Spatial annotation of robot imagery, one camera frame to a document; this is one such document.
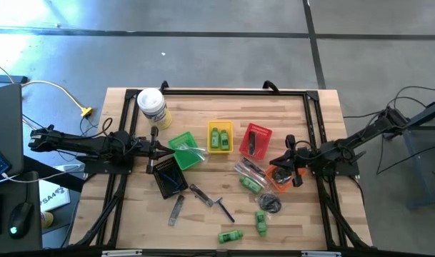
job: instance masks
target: wooden table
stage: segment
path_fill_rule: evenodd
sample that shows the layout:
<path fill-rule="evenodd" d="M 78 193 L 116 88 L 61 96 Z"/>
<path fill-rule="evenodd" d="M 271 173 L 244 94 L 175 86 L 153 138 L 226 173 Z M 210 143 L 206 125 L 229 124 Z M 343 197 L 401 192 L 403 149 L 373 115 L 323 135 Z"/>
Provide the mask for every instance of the wooden table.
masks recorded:
<path fill-rule="evenodd" d="M 108 117 L 114 122 L 109 129 L 116 131 L 126 89 L 110 88 L 101 112 L 100 124 Z M 328 140 L 346 137 L 337 91 L 320 90 L 321 110 Z M 325 249 L 324 229 L 321 221 L 316 182 L 309 174 L 299 188 L 280 193 L 282 210 L 268 220 L 268 236 L 262 238 L 255 229 L 254 212 L 259 210 L 253 195 L 238 180 L 234 164 L 241 156 L 239 145 L 249 122 L 273 131 L 269 150 L 263 161 L 282 155 L 287 134 L 296 140 L 309 140 L 301 97 L 295 96 L 165 96 L 172 115 L 171 126 L 160 131 L 159 140 L 167 146 L 169 139 L 190 131 L 199 146 L 206 147 L 207 122 L 230 120 L 234 123 L 234 152 L 210 155 L 209 160 L 186 170 L 189 184 L 196 184 L 212 199 L 223 197 L 225 207 L 235 218 L 232 224 L 218 206 L 208 208 L 194 198 L 190 190 L 175 227 L 167 225 L 176 197 L 164 200 L 154 176 L 146 174 L 146 159 L 136 160 L 134 172 L 129 176 L 121 216 L 117 248 L 185 248 L 185 249 L 251 249 L 299 250 Z M 129 129 L 131 114 L 128 115 Z M 138 115 L 137 136 L 148 136 L 150 127 L 142 113 Z M 82 191 L 71 243 L 77 242 L 90 229 L 103 206 L 108 176 L 97 175 L 88 181 Z M 352 228 L 371 244 L 365 210 L 360 191 L 347 177 L 336 178 L 341 212 Z M 109 237 L 112 217 L 106 229 Z M 336 223 L 331 218 L 334 239 L 337 242 Z M 219 244 L 217 235 L 222 231 L 244 231 L 242 240 Z"/>

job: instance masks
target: gray tile floor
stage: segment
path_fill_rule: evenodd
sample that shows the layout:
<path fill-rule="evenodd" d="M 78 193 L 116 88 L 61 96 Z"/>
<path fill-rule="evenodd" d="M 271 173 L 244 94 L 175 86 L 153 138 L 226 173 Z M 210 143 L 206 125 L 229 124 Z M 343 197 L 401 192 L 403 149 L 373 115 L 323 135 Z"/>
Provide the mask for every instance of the gray tile floor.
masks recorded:
<path fill-rule="evenodd" d="M 317 33 L 435 34 L 435 0 L 309 3 Z M 1 0 L 0 26 L 308 31 L 301 0 Z M 404 86 L 435 88 L 435 41 L 318 40 L 318 46 L 326 87 L 339 91 L 344 115 L 382 109 Z M 99 108 L 109 86 L 159 86 L 167 80 L 174 87 L 259 88 L 269 79 L 280 88 L 318 88 L 308 39 L 0 34 L 0 65 L 14 75 L 62 84 L 82 104 L 96 107 L 93 122 L 99 119 Z M 435 93 L 429 91 L 412 90 L 405 94 L 425 104 L 435 101 Z M 409 100 L 400 100 L 399 108 L 407 116 L 422 110 Z M 24 113 L 43 125 L 55 124 L 62 131 L 79 133 L 79 110 L 55 88 L 27 88 Z M 346 120 L 348 132 L 357 132 L 367 121 Z M 29 134 L 27 127 L 24 133 Z M 421 193 L 412 162 L 375 176 L 380 143 L 380 139 L 374 139 L 362 146 L 366 155 L 359 161 L 374 245 L 386 250 L 435 254 L 435 206 L 415 211 L 406 207 L 407 201 Z M 384 145 L 382 167 L 408 156 L 402 138 Z M 64 164 L 56 153 L 24 150 L 49 165 Z M 58 246 L 65 233 L 63 228 L 48 234 L 44 246 Z"/>

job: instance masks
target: yellow container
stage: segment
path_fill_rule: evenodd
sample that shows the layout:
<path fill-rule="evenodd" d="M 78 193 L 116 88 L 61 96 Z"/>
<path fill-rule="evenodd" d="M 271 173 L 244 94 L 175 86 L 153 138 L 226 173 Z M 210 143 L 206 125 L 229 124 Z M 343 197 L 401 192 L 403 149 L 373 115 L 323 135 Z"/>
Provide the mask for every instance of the yellow container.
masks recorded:
<path fill-rule="evenodd" d="M 219 133 L 226 130 L 229 135 L 229 150 L 222 150 L 211 147 L 211 132 L 213 128 L 217 128 Z M 209 153 L 231 153 L 233 152 L 233 122 L 231 121 L 208 121 L 208 152 Z"/>

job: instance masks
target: green box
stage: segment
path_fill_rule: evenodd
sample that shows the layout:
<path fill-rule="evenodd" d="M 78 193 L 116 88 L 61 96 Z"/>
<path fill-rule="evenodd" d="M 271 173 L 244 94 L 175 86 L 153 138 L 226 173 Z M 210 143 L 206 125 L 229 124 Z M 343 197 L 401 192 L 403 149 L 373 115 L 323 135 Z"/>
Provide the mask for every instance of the green box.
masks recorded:
<path fill-rule="evenodd" d="M 183 133 L 182 135 L 168 141 L 169 148 L 173 150 L 176 150 L 178 145 L 180 145 L 181 143 L 185 143 L 187 146 L 190 147 L 198 147 L 190 131 L 187 131 L 186 133 Z M 176 158 L 179 168 L 181 168 L 182 171 L 192 167 L 193 165 L 201 161 L 201 159 L 195 153 L 192 153 L 190 151 L 176 151 L 174 153 L 174 158 Z"/>

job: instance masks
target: green cylinder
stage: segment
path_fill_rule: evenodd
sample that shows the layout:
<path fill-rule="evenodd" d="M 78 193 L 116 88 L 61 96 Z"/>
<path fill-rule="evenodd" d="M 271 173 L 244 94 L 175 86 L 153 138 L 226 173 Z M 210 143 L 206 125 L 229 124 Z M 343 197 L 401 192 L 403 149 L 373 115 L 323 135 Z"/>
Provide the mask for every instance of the green cylinder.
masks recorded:
<path fill-rule="evenodd" d="M 229 232 L 223 232 L 219 234 L 219 243 L 226 243 L 229 241 L 235 241 L 239 240 L 243 237 L 244 233 L 243 231 L 229 231 Z"/>
<path fill-rule="evenodd" d="M 230 149 L 229 135 L 225 129 L 222 129 L 222 131 L 220 133 L 220 142 L 221 142 L 221 149 L 222 150 L 229 150 Z"/>
<path fill-rule="evenodd" d="M 258 193 L 261 190 L 261 186 L 252 178 L 241 176 L 239 177 L 239 181 L 243 184 L 245 188 L 252 191 L 252 193 Z"/>
<path fill-rule="evenodd" d="M 213 128 L 211 132 L 211 147 L 219 147 L 219 130 L 217 128 Z"/>
<path fill-rule="evenodd" d="M 255 212 L 255 227 L 259 232 L 259 235 L 262 237 L 266 236 L 266 231 L 268 230 L 268 226 L 266 226 L 265 212 L 264 211 L 256 211 Z"/>

